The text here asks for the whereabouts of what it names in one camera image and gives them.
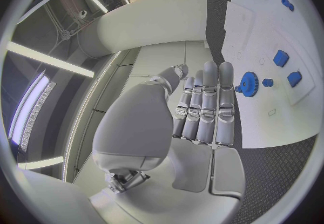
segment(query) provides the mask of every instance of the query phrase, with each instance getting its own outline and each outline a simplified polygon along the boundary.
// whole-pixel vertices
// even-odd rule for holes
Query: metal floor
[[[225,38],[226,5],[230,0],[207,0],[206,38],[214,61],[220,65]],[[232,223],[251,223],[268,211],[289,190],[312,151],[315,137],[286,146],[242,148],[240,112],[235,98],[234,148],[246,175],[246,194]]]

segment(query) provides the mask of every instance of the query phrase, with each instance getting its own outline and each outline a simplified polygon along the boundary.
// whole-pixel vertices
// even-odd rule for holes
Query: blue gear
[[[253,97],[259,89],[259,80],[254,72],[246,72],[241,80],[241,92],[245,97]]]

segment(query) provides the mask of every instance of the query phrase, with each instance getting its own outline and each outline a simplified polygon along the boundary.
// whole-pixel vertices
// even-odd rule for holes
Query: humanoid robot
[[[113,195],[96,195],[96,208],[112,199],[122,208],[136,207],[131,215],[144,222],[152,211],[165,209],[163,221],[194,223],[190,209],[196,204],[201,223],[227,223],[235,216],[245,175],[238,152],[231,148],[233,66],[224,62],[218,72],[214,62],[207,62],[195,78],[186,78],[172,117],[168,97],[187,74],[185,64],[170,67],[127,91],[106,112],[94,136],[92,156]],[[150,210],[144,211],[147,205]],[[217,205],[223,211],[216,220],[211,209]],[[189,212],[181,220],[179,208]]]

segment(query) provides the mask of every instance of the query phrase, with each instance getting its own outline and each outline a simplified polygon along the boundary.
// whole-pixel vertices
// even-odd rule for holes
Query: diamond plate floor
[[[225,38],[226,5],[230,0],[207,0],[206,38],[214,61],[220,65]],[[235,98],[234,148],[241,156],[246,193],[234,224],[249,224],[268,211],[289,190],[312,151],[315,137],[286,146],[242,148],[240,112]]]

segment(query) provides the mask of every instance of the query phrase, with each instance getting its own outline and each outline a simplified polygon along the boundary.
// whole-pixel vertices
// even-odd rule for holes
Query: blue object
[[[240,90],[245,97],[253,97],[259,89],[259,80],[255,73],[246,72],[241,80],[241,85],[235,89]]]
[[[292,72],[287,77],[287,79],[288,79],[290,85],[292,87],[295,87],[300,82],[300,80],[302,79],[302,75],[301,75],[301,73],[299,71]]]
[[[273,62],[277,66],[284,67],[284,65],[286,65],[288,60],[289,60],[289,55],[282,50],[278,50],[277,54],[275,55],[275,57],[273,59]]]
[[[241,93],[242,92],[241,86],[236,86],[235,87],[235,92]]]
[[[290,2],[288,0],[281,0],[282,4],[286,7],[289,7]]]
[[[265,87],[272,87],[272,86],[273,86],[273,80],[270,79],[270,78],[265,78],[265,79],[262,81],[262,84],[263,84]]]
[[[295,7],[294,7],[293,4],[290,4],[290,5],[289,5],[289,10],[290,10],[291,12],[293,12],[293,11],[295,10]]]

